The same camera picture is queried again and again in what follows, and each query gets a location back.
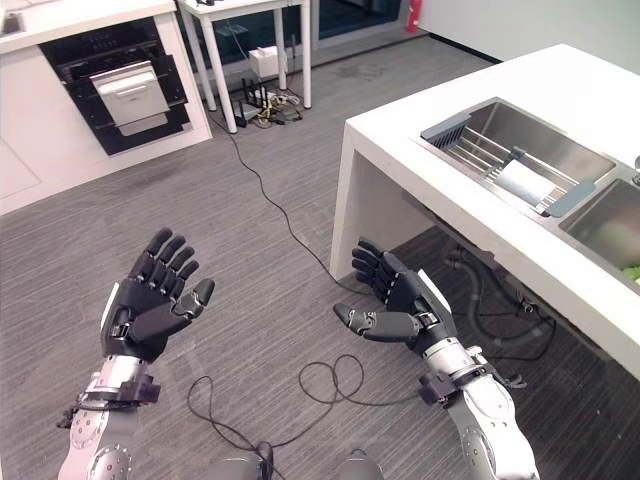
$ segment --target green object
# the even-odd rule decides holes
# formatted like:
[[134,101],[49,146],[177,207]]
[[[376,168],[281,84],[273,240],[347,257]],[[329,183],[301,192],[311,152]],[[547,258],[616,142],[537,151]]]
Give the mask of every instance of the green object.
[[638,280],[640,280],[640,265],[635,267],[627,267],[622,270],[622,273],[631,277],[631,280],[635,280],[636,283],[640,284]]

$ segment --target white box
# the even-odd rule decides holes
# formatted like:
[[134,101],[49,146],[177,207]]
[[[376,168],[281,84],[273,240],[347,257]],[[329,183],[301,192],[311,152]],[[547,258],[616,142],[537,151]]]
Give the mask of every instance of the white box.
[[[287,71],[286,58],[283,59],[284,71]],[[249,51],[249,64],[251,70],[260,78],[272,77],[278,74],[278,49],[273,47],[261,48]]]

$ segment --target dish drying rack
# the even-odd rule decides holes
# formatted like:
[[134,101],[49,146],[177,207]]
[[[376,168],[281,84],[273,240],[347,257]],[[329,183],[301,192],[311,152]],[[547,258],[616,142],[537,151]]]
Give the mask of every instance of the dish drying rack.
[[537,205],[527,205],[543,216],[561,217],[595,190],[592,182],[579,182],[545,161],[514,145],[507,148],[468,126],[469,115],[457,115],[420,135],[439,150],[478,171],[491,185],[511,161],[518,161],[555,184],[552,192]]

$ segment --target built-in oven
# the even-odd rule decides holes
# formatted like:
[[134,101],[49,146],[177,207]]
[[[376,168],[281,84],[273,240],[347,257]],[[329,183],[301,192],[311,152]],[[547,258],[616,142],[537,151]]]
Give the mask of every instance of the built-in oven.
[[189,123],[175,62],[152,18],[40,49],[109,155],[181,132]]

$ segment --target kitchen island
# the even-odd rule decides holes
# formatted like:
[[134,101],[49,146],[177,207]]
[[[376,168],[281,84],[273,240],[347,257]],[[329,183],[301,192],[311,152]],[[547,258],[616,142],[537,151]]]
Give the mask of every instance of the kitchen island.
[[558,45],[347,120],[332,275],[340,279],[351,272],[359,236],[392,249],[430,228],[415,199],[492,252],[497,263],[640,379],[640,291],[442,160],[420,137],[463,110],[499,98],[632,169],[640,154],[638,92],[639,76]]

